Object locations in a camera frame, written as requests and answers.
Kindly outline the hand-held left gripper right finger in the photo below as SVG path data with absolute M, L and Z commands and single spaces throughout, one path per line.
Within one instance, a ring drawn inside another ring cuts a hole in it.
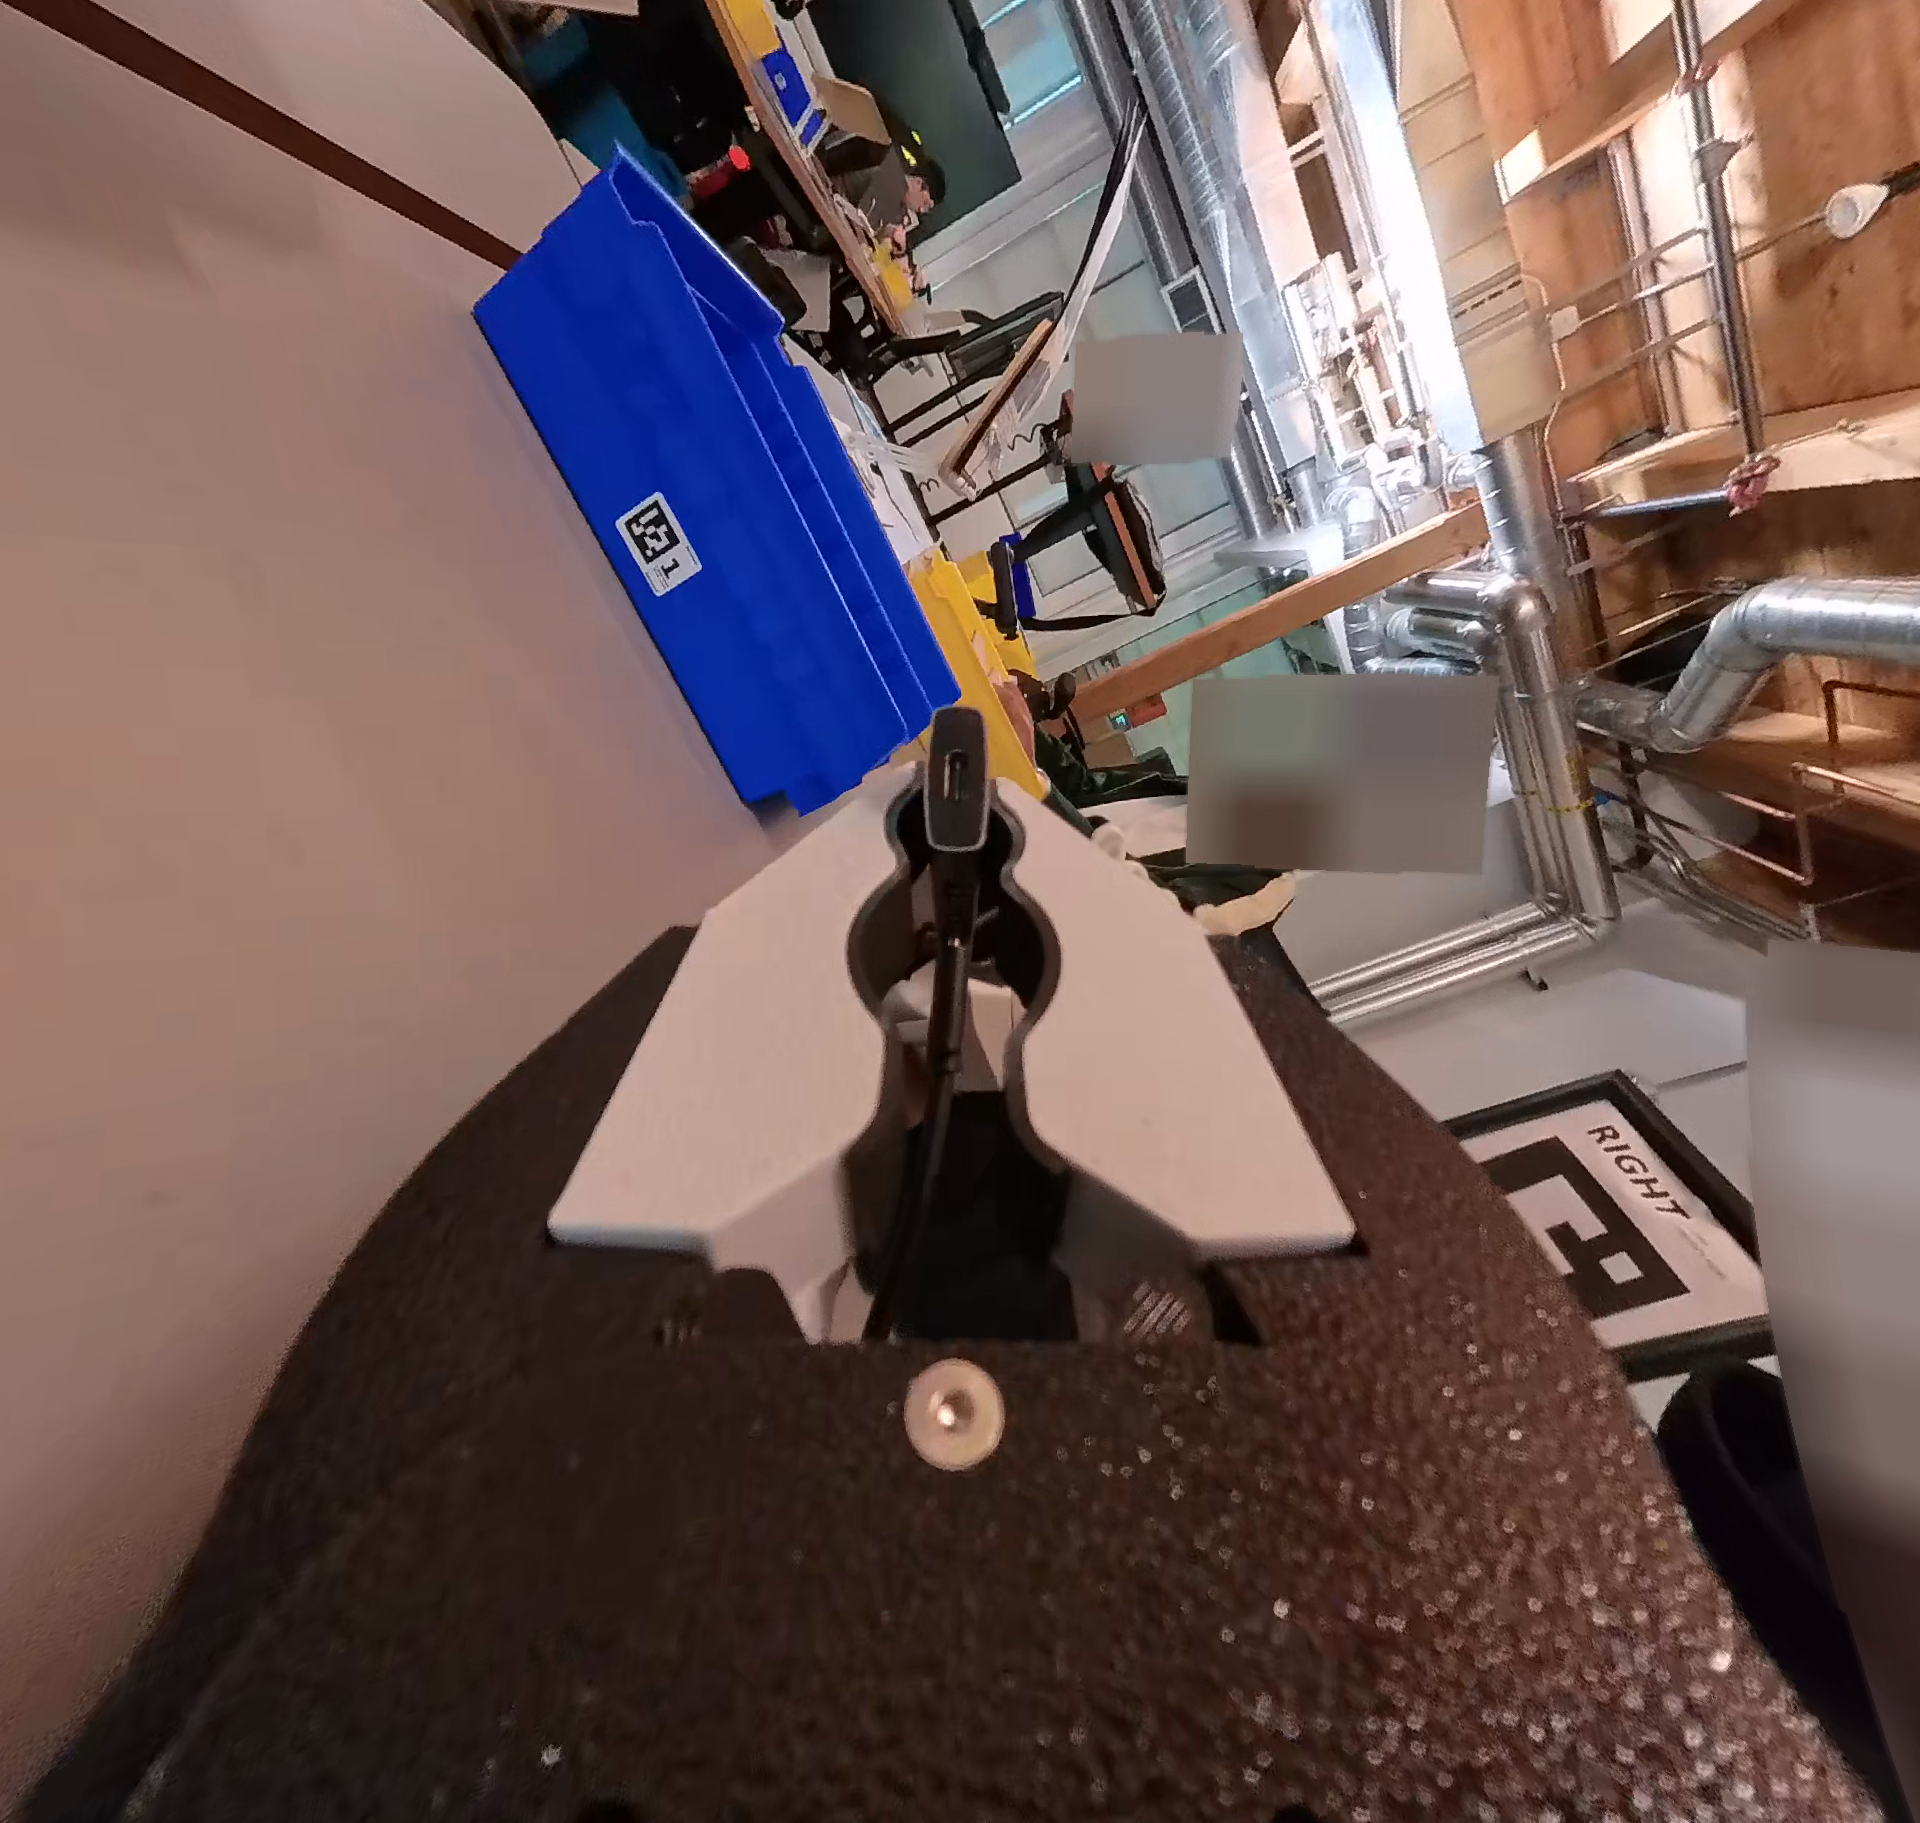
M 995 812 L 1006 1332 L 1076 1340 L 1141 1281 L 1347 1253 L 1355 1217 L 1203 929 L 1028 794 Z

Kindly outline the silver ventilation duct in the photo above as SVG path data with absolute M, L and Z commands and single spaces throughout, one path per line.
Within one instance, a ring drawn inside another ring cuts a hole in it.
M 1542 970 L 1604 943 L 1620 921 L 1560 663 L 1560 616 L 1570 597 L 1545 428 L 1527 424 L 1483 445 L 1471 484 L 1476 505 L 1468 513 L 1485 529 L 1476 560 L 1382 586 L 1382 633 L 1430 657 L 1441 645 L 1470 646 L 1479 667 L 1495 677 L 1500 753 L 1533 895 L 1314 983 L 1322 1012 L 1347 1028 Z
M 1655 753 L 1694 753 L 1721 739 L 1780 662 L 1836 657 L 1918 666 L 1918 580 L 1773 578 L 1723 606 L 1671 686 L 1583 677 L 1575 726 Z

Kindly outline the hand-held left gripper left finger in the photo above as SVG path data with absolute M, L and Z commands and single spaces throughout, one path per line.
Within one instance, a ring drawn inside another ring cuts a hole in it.
M 876 770 L 706 910 L 546 1214 L 555 1243 L 758 1269 L 805 1340 L 828 1336 L 854 1257 L 847 1160 L 898 1122 L 851 933 L 898 876 L 886 815 L 916 780 Z

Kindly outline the blue plastic bin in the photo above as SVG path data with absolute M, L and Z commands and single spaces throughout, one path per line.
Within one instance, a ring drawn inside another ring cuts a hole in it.
M 474 319 L 743 804 L 817 812 L 960 701 L 778 310 L 644 164 Z

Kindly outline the black office chair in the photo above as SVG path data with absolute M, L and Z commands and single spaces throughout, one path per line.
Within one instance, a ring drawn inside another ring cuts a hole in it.
M 990 546 L 992 597 L 978 610 L 1004 637 L 1071 633 L 1152 616 L 1165 600 L 1165 571 L 1152 520 L 1138 493 L 1107 465 L 1065 465 L 1065 498 L 1017 537 Z M 1031 558 L 1071 540 L 1087 541 L 1107 571 L 1121 610 L 1040 616 L 1019 610 L 1019 578 Z

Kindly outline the yellow plastic bin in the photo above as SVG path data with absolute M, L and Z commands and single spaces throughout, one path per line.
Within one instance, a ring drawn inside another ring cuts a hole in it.
M 981 717 L 990 776 L 1045 800 L 1050 784 L 1034 761 L 1034 722 L 1017 684 L 1019 672 L 1000 655 L 1003 637 L 996 627 L 941 550 L 915 558 L 909 580 L 947 655 L 960 704 L 973 707 Z

